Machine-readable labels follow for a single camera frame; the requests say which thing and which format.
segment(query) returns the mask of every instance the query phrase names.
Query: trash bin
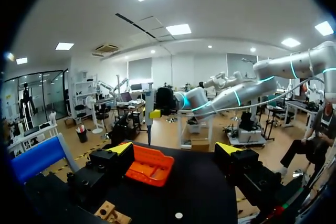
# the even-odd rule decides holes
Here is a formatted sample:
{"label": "trash bin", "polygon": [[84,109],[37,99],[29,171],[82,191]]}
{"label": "trash bin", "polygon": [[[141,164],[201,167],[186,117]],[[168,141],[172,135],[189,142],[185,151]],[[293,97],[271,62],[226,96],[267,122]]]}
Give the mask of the trash bin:
{"label": "trash bin", "polygon": [[81,143],[85,143],[87,140],[88,140],[88,136],[86,135],[86,131],[87,130],[84,130],[83,132],[77,132],[77,135],[78,135],[78,138],[79,138],[79,141]]}

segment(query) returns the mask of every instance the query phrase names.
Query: orange plastic case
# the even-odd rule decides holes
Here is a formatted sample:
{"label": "orange plastic case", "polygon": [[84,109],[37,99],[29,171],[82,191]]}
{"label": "orange plastic case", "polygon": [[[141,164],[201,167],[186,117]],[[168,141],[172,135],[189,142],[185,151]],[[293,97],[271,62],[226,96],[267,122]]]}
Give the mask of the orange plastic case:
{"label": "orange plastic case", "polygon": [[126,172],[126,176],[151,186],[162,187],[167,181],[174,164],[174,158],[137,145],[134,147],[135,161]]}

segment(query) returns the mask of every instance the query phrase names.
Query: white dot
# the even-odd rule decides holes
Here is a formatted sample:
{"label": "white dot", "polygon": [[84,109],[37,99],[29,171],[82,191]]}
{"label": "white dot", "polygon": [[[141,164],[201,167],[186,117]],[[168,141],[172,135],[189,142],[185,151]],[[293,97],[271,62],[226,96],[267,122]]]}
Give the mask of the white dot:
{"label": "white dot", "polygon": [[183,214],[181,214],[180,212],[177,212],[175,214],[175,218],[178,219],[178,220],[182,219],[182,217],[183,217]]}

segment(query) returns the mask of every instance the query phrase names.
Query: ceiling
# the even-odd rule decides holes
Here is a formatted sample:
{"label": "ceiling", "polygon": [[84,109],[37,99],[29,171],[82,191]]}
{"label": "ceiling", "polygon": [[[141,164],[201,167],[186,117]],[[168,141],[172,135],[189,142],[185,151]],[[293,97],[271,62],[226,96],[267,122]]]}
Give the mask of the ceiling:
{"label": "ceiling", "polygon": [[[251,54],[251,47],[257,49],[254,54],[273,58],[334,40],[334,35],[323,37],[314,28],[325,20],[335,27],[331,16],[314,0],[38,0],[11,49],[17,58],[28,57],[28,63],[18,66],[10,62],[8,69],[88,57],[105,42],[120,47],[110,58],[114,60],[125,60],[125,56],[136,60],[185,54]],[[169,33],[159,28],[185,23],[191,34],[165,36]],[[301,45],[292,49],[282,45],[288,37]],[[55,51],[58,42],[75,45],[70,51]]]}

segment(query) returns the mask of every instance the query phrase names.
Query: shoe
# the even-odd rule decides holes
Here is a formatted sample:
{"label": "shoe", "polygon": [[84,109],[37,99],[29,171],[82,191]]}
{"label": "shoe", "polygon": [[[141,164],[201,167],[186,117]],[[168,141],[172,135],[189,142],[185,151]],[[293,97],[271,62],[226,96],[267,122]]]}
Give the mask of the shoe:
{"label": "shoe", "polygon": [[287,168],[282,167],[281,169],[274,171],[274,173],[280,173],[281,174],[281,178],[284,178],[285,175],[287,174],[287,171],[288,171]]}

